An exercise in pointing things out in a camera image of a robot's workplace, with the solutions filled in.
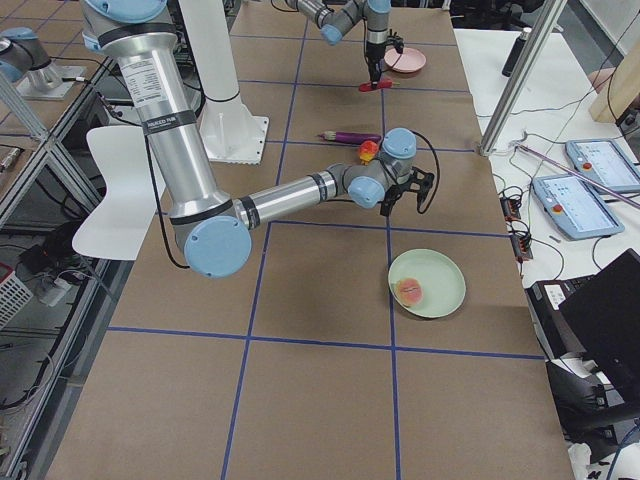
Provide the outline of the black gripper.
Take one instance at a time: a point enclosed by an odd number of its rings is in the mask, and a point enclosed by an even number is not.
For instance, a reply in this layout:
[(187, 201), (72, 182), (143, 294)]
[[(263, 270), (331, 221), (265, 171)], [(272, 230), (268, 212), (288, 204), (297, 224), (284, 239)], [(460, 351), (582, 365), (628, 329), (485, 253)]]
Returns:
[(414, 177), (410, 175), (404, 182), (392, 185), (386, 192), (381, 204), (379, 213), (381, 216), (390, 216), (397, 201), (406, 192), (412, 192)]
[(381, 62), (385, 55), (384, 43), (366, 42), (364, 47), (364, 58), (370, 75), (369, 86), (371, 89), (377, 89), (382, 74)]

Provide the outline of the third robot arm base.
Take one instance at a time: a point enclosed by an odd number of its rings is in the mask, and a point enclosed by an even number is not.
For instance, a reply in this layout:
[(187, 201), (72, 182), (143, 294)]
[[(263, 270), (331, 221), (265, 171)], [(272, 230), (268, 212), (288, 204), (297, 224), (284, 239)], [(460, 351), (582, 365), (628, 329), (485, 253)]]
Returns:
[(56, 63), (30, 28), (1, 32), (1, 73), (25, 99), (62, 100), (85, 71), (83, 66)]

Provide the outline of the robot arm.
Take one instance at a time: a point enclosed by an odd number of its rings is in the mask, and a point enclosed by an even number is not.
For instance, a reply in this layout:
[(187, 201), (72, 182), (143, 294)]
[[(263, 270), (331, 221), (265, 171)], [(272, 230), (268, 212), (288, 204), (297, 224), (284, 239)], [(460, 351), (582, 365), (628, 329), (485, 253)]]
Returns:
[(381, 62), (390, 45), (390, 1), (348, 1), (341, 9), (332, 10), (322, 1), (286, 1), (285, 4), (302, 13), (320, 30), (324, 40), (338, 44), (360, 22), (366, 24), (364, 58), (369, 73), (369, 86), (376, 90), (382, 78)]
[(170, 221), (188, 266), (221, 278), (248, 260), (250, 232), (261, 223), (341, 195), (372, 208), (408, 180), (415, 135), (395, 128), (367, 165), (336, 164), (240, 199), (216, 183), (211, 163), (256, 162), (268, 119), (243, 104), (224, 8), (218, 1), (184, 1), (184, 26), (205, 100), (187, 101), (174, 58), (177, 33), (163, 1), (86, 1), (86, 45), (114, 59), (140, 118), (173, 206)]

